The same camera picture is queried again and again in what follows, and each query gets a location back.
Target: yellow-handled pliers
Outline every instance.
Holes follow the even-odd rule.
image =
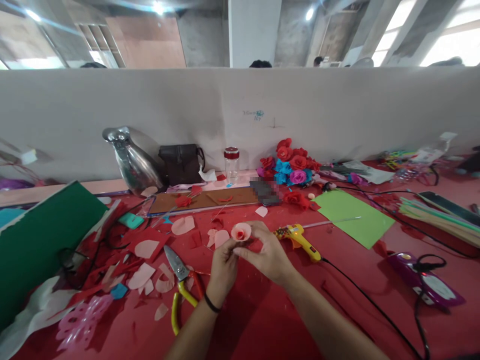
[[[185,280],[187,278],[193,278],[195,281],[196,287],[198,288],[198,292],[200,293],[200,300],[204,297],[204,289],[200,283],[199,276],[197,273],[193,270],[189,270],[182,260],[180,260],[180,257],[177,255],[175,251],[173,251],[169,246],[165,245],[163,247],[165,250],[166,258],[168,259],[168,262],[170,263],[170,266],[172,270],[175,272],[176,277],[178,278],[178,292],[182,294],[182,296],[194,307],[196,308],[198,305],[197,299],[195,299],[192,294],[187,290],[185,287]],[[171,306],[171,327],[173,329],[173,333],[175,336],[179,334],[180,328],[179,328],[179,322],[178,322],[178,317],[177,317],[177,309],[179,306],[179,293],[176,292],[173,295],[173,303]]]

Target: red table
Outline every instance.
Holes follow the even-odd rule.
[[[369,190],[402,190],[413,192],[430,190],[459,205],[469,206],[480,203],[478,180],[447,174],[440,178],[436,187],[427,187],[418,182],[408,186],[384,184],[370,186]],[[318,193],[317,188],[306,191]],[[364,199],[356,191],[351,194]],[[138,201],[131,197],[128,202]],[[262,220],[255,213],[257,205],[226,209],[221,215],[224,227],[230,231],[238,222]],[[194,215],[202,242],[208,242],[207,231],[215,211]],[[325,220],[316,211],[300,212],[291,205],[269,208],[263,219],[273,231],[286,224],[310,224]],[[421,228],[438,239],[448,242],[458,250],[475,255],[477,250],[437,230],[420,224]],[[304,236],[343,272],[350,276],[397,324],[411,343],[423,354],[423,346],[417,331],[413,306],[416,294],[401,281],[399,276],[373,250],[367,250],[342,230],[333,225],[305,230]],[[190,235],[171,238],[167,243],[187,265],[197,270],[209,271],[213,252],[201,246],[189,249]],[[466,304],[451,309],[447,315],[438,310],[421,306],[420,320],[430,345],[432,359],[448,359],[455,356],[480,352],[480,263],[478,259],[466,259],[444,246],[425,237],[423,240],[410,237],[395,223],[382,240],[389,250],[409,251],[415,256],[436,254],[446,259],[447,266],[436,273],[465,299]],[[401,340],[395,330],[378,311],[327,263],[312,264],[308,256],[299,250],[293,251],[289,241],[283,241],[288,258],[293,265],[311,282],[328,301],[353,324],[362,329],[390,359],[413,359],[414,354]],[[162,252],[158,263],[168,263]],[[203,276],[204,282],[209,277]],[[112,317],[109,330],[98,329],[95,337],[96,348],[79,352],[56,352],[59,342],[55,340],[58,325],[38,331],[30,336],[14,359],[161,359],[174,340],[170,312],[160,321],[154,321],[154,314],[160,303],[169,309],[174,291],[152,298],[146,304],[135,308],[138,303],[137,291],[130,291],[124,302],[124,309]],[[185,323],[193,308],[188,302],[180,307],[181,322]],[[212,337],[209,359],[318,359],[320,356],[315,343],[300,320],[285,292],[269,281],[253,266],[240,260],[238,277],[229,294],[224,310],[218,317]]]

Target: silver vase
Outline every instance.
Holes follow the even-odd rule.
[[[154,160],[132,141],[127,126],[108,127],[102,136],[115,149],[121,177],[132,193],[139,196],[148,187],[164,186]]]

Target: purple paper rose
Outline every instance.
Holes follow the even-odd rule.
[[[264,178],[265,177],[265,170],[263,167],[259,167],[257,170],[256,170],[256,173],[258,174],[259,177],[261,178]]]
[[[290,181],[294,184],[304,183],[307,179],[307,174],[303,170],[295,170],[290,174]]]

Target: yellow glue gun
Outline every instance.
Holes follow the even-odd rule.
[[[302,248],[306,251],[312,263],[318,263],[322,260],[320,253],[316,248],[303,237],[304,228],[300,224],[287,225],[273,232],[278,240],[290,239],[294,249]]]

